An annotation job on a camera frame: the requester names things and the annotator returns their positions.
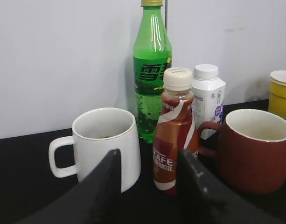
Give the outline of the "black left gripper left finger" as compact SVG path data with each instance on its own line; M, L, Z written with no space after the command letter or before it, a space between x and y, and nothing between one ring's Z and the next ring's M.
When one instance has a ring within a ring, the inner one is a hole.
M75 187L22 224L105 224L121 194L121 153L110 150Z

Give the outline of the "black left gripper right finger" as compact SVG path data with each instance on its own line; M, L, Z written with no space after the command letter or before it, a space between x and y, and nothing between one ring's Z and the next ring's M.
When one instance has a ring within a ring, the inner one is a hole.
M189 150L177 162L177 193L187 224L280 224L209 172Z

